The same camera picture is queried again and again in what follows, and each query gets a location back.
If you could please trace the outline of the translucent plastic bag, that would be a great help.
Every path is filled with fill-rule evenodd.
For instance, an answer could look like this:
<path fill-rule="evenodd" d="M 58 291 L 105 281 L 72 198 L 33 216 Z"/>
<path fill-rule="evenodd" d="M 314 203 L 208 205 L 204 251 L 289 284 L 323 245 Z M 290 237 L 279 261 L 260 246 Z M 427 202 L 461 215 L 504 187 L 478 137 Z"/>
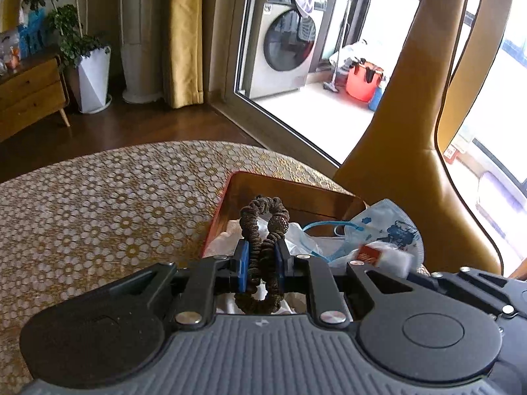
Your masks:
<path fill-rule="evenodd" d="M 242 238 L 242 231 L 239 220 L 230 220 L 225 231 L 218 234 L 206 246 L 204 257 L 217 255 L 233 255 L 238 241 Z M 296 223 L 290 223 L 289 229 L 285 235 L 285 243 L 292 255 L 310 253 L 319 254 L 329 257 L 340 245 L 339 238 L 333 237 L 315 237 L 304 232 L 301 226 Z M 220 314 L 242 314 L 241 309 L 235 302 L 233 293 L 219 295 L 216 298 L 216 311 Z M 300 293 L 287 293 L 285 299 L 280 303 L 279 310 L 273 312 L 274 315 L 292 315 L 305 313 L 306 300 L 305 295 Z"/>

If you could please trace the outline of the brown fabric scrunchie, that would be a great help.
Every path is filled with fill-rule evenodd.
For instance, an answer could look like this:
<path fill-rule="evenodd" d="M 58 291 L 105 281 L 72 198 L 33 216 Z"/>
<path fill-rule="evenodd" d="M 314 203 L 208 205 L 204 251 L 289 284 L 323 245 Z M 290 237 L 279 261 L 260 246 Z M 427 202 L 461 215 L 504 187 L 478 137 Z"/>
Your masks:
<path fill-rule="evenodd" d="M 258 219 L 270 214 L 268 234 L 263 239 Z M 246 291 L 235 295 L 237 307 L 246 315 L 268 315 L 280 309 L 283 294 L 279 288 L 276 246 L 289 230 L 290 213 L 279 197 L 258 195 L 240 211 L 239 225 L 248 241 Z"/>

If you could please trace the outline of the blue cartoon face mask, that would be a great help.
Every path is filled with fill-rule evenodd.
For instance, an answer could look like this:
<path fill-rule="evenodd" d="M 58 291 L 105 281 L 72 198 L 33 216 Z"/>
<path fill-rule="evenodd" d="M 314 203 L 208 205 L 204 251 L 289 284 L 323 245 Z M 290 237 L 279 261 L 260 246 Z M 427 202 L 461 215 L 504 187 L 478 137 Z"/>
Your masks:
<path fill-rule="evenodd" d="M 358 258 L 364 245 L 388 244 L 411 258 L 411 268 L 423 265 L 423 239 L 414 222 L 389 199 L 378 201 L 349 220 L 317 221 L 305 225 L 302 245 L 332 267 Z"/>

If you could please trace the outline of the cotton swab packet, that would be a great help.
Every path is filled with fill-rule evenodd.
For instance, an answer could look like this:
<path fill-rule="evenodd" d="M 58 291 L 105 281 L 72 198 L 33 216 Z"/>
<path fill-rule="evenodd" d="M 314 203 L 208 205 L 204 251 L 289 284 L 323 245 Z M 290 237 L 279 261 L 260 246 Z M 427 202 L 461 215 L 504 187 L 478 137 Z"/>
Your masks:
<path fill-rule="evenodd" d="M 400 250 L 394 244 L 374 241 L 364 244 L 352 253 L 351 262 L 360 262 L 389 272 L 393 276 L 407 278 L 414 265 L 414 256 Z"/>

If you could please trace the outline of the red rectangular storage box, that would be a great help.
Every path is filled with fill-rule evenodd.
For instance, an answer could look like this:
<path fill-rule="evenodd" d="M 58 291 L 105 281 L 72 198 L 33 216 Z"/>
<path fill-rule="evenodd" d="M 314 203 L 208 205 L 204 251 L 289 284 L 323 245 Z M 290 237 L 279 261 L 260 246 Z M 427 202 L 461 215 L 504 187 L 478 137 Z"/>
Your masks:
<path fill-rule="evenodd" d="M 290 213 L 290 223 L 300 225 L 326 220 L 349 220 L 366 209 L 364 201 L 355 195 L 239 171 L 231 175 L 226 184 L 204 250 L 213 238 L 226 230 L 230 220 L 240 219 L 241 209 L 258 195 L 279 197 Z M 270 214 L 266 214 L 258 219 L 258 231 L 263 239 L 268 234 L 270 217 Z"/>

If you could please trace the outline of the gold floral lace tablecloth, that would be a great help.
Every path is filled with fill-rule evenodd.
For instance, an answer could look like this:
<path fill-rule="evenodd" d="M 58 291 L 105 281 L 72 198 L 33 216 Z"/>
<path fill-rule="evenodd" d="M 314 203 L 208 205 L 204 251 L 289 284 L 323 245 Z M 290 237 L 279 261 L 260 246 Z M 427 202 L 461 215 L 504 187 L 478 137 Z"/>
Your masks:
<path fill-rule="evenodd" d="M 30 317 L 158 261 L 196 260 L 238 171 L 339 188 L 289 156 L 218 141 L 124 147 L 3 182 L 2 393 L 29 382 L 19 334 Z"/>

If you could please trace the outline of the mustard leather chair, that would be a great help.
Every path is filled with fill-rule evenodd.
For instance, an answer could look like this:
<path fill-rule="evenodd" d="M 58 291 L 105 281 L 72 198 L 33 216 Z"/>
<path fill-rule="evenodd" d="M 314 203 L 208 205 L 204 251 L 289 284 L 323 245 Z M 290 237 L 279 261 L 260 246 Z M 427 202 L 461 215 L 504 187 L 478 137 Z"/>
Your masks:
<path fill-rule="evenodd" d="M 429 270 L 502 274 L 497 244 L 454 185 L 443 158 L 494 62 L 512 0 L 481 0 L 458 47 L 467 0 L 421 0 L 368 129 L 334 175 L 364 201 L 395 201 L 414 221 Z"/>

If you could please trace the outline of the red white cardboard box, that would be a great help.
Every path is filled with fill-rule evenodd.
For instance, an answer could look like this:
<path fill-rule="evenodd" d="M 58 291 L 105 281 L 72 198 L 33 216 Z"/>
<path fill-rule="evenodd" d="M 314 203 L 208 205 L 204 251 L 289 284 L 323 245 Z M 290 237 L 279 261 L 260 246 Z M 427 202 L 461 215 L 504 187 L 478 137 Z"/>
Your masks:
<path fill-rule="evenodd" d="M 453 145 L 450 144 L 443 152 L 443 157 L 446 163 L 453 164 L 460 151 Z"/>

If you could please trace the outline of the red bucket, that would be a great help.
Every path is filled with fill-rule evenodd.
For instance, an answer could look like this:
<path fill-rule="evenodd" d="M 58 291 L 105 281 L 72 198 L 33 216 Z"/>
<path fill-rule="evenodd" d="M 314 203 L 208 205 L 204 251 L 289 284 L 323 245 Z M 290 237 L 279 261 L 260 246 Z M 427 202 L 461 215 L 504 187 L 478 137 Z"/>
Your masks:
<path fill-rule="evenodd" d="M 347 75 L 346 92 L 355 100 L 369 103 L 380 82 L 384 78 L 384 69 L 369 63 L 352 62 Z"/>

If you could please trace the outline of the silver front-load washing machine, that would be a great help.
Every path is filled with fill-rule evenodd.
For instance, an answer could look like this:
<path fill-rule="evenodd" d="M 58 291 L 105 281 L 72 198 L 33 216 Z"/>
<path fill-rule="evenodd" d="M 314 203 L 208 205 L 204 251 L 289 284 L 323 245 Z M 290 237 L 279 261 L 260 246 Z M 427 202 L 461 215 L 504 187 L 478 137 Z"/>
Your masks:
<path fill-rule="evenodd" d="M 302 16 L 294 0 L 256 0 L 242 90 L 250 99 L 305 85 L 327 0 Z"/>

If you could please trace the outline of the white geometric plant pot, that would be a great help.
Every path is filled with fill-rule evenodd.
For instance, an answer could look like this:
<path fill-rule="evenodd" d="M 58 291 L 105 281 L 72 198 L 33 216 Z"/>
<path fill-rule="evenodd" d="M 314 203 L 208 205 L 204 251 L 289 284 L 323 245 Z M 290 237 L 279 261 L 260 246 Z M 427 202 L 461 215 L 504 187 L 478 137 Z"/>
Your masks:
<path fill-rule="evenodd" d="M 108 94 L 111 48 L 106 46 L 83 56 L 77 67 L 66 70 L 70 89 L 82 114 L 97 114 L 112 102 Z"/>

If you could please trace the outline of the wooden sideboard cabinet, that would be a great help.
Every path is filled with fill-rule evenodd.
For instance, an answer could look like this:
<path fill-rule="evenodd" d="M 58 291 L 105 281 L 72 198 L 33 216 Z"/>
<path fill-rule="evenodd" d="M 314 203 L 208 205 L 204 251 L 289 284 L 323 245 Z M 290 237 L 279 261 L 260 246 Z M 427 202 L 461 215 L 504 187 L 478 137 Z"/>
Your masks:
<path fill-rule="evenodd" d="M 66 127 L 70 103 L 56 45 L 24 59 L 16 70 L 1 78 L 0 140 L 59 112 Z"/>

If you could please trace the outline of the yellow curtain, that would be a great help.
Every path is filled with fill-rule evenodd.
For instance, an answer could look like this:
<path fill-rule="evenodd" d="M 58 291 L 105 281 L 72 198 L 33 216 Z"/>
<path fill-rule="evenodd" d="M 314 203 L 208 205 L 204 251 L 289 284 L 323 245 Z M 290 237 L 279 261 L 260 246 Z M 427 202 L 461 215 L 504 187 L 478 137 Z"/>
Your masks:
<path fill-rule="evenodd" d="M 168 0 L 164 97 L 173 109 L 202 104 L 203 0 Z"/>

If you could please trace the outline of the white standing air conditioner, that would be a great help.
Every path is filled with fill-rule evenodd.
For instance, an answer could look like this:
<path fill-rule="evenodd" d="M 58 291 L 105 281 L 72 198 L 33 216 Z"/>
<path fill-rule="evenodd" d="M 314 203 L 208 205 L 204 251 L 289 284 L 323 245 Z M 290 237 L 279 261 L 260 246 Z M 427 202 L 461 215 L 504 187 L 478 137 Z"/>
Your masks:
<path fill-rule="evenodd" d="M 152 103 L 163 96 L 163 0 L 119 0 L 121 58 L 127 103 Z"/>

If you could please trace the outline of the potted green plant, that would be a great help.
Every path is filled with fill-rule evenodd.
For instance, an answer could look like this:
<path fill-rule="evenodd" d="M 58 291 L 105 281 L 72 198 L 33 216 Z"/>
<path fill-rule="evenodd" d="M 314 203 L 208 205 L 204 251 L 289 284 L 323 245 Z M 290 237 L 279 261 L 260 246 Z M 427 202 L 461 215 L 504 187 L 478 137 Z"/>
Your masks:
<path fill-rule="evenodd" d="M 51 12 L 45 17 L 45 26 L 50 33 L 58 34 L 61 59 L 66 66 L 78 68 L 95 51 L 111 54 L 111 48 L 100 36 L 85 32 L 80 20 L 79 0 L 23 0 L 31 11 L 44 8 L 49 2 Z"/>

